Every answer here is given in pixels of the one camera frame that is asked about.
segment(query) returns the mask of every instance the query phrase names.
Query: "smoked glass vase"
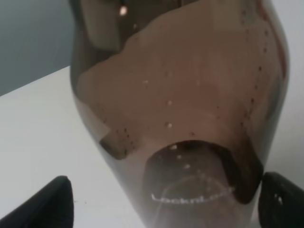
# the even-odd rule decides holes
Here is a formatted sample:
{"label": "smoked glass vase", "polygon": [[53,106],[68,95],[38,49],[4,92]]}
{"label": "smoked glass vase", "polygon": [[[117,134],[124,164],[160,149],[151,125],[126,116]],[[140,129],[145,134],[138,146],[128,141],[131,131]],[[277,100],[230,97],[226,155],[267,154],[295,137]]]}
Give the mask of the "smoked glass vase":
{"label": "smoked glass vase", "polygon": [[288,81],[268,0],[70,0],[85,126],[147,228],[245,228]]}

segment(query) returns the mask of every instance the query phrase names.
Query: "white table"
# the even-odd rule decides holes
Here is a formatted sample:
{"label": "white table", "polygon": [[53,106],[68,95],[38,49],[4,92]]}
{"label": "white table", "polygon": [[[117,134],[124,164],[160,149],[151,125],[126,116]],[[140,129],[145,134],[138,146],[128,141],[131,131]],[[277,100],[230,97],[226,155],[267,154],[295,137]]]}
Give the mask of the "white table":
{"label": "white table", "polygon": [[[292,64],[267,169],[304,188],[304,1],[274,3]],[[68,67],[0,97],[0,218],[58,175],[72,182],[75,228],[142,227],[76,112]]]}

